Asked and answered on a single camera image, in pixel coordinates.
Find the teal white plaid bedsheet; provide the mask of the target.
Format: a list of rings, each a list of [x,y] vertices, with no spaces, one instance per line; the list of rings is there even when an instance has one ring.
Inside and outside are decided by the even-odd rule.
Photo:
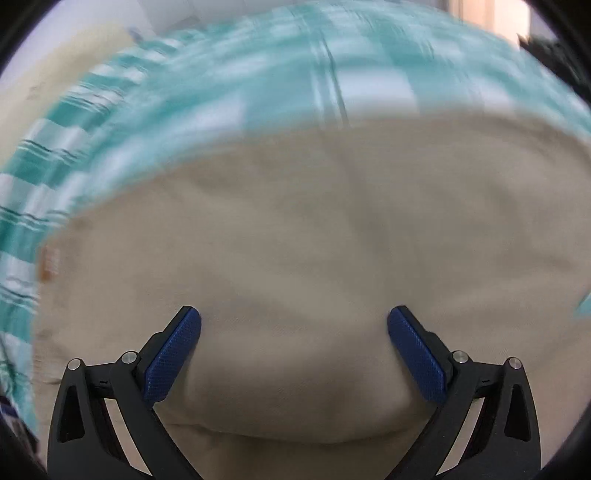
[[[580,137],[590,109],[524,51],[406,1],[315,1],[179,30],[94,60],[1,170],[1,387],[36,424],[37,251],[80,206],[224,136],[372,106],[530,113]]]

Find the beige khaki pants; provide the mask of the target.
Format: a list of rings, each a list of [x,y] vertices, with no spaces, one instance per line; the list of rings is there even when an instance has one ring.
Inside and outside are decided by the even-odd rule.
[[[433,408],[394,351],[408,306],[451,349],[515,356],[549,460],[590,399],[590,139],[531,117],[308,128],[195,154],[45,243],[34,376],[202,330],[167,431],[207,479],[381,479]]]

